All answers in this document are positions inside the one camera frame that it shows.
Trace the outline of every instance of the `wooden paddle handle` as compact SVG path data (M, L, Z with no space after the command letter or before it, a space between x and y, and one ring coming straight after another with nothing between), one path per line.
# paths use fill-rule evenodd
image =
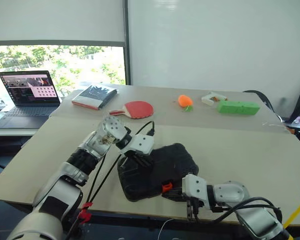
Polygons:
M111 116L117 116L117 115L121 115L121 114L125 114L126 112L123 110L114 110L114 111L110 111L109 114Z

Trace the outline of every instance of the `book cover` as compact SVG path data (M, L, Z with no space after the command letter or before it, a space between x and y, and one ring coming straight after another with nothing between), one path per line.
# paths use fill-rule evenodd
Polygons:
M72 103L82 107L99 110L115 95L117 89L101 84L92 84L72 99Z

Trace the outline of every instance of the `whiteboard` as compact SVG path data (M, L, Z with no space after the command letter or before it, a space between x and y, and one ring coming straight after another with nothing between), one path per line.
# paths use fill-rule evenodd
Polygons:
M128 0L134 85L300 94L300 0Z
M122 0L0 0L0 41L124 42Z

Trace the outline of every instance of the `laptop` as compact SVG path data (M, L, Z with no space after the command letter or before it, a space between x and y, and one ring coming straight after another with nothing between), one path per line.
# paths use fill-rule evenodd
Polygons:
M15 104L0 129L38 129L60 105L48 71L6 71L0 78Z

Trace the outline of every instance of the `green sponge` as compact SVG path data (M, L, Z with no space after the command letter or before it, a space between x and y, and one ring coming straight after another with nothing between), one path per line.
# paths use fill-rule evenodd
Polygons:
M223 114L255 115L260 107L252 101L220 101L217 110Z

